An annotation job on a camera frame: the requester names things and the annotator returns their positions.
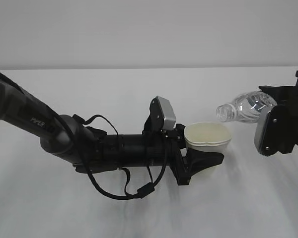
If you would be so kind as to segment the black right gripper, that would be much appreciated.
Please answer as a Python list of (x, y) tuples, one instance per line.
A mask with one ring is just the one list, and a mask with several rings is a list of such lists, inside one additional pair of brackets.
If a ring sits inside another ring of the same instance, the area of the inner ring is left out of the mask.
[(282, 154), (289, 154), (295, 145), (298, 146), (298, 71), (296, 78), (296, 84), (292, 86), (259, 86), (261, 92), (270, 95), (286, 109), (283, 134), (278, 146), (278, 152)]

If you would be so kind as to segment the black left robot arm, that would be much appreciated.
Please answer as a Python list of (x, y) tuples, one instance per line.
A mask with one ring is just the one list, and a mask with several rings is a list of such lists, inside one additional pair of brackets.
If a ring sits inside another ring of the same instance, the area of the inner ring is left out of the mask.
[(55, 114), (45, 103), (0, 73), (0, 120), (39, 137), (41, 147), (85, 173), (75, 149), (78, 142), (92, 173), (120, 168), (169, 166), (179, 185), (188, 185), (191, 177), (220, 165), (219, 152), (202, 152), (188, 148), (186, 155), (185, 126), (175, 122), (170, 102), (157, 96), (149, 107), (149, 117), (141, 134), (109, 135), (91, 127), (92, 119), (78, 115)]

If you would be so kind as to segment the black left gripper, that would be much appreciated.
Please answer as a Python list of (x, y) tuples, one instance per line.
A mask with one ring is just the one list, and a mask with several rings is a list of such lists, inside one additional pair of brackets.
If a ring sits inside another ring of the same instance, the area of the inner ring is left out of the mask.
[(183, 159), (181, 149), (186, 148), (185, 127), (185, 125), (177, 123), (174, 129), (162, 132), (163, 139), (166, 142), (167, 164), (179, 186), (189, 185), (193, 175), (220, 165), (224, 160), (222, 153), (204, 152), (192, 148), (187, 149), (186, 159)]

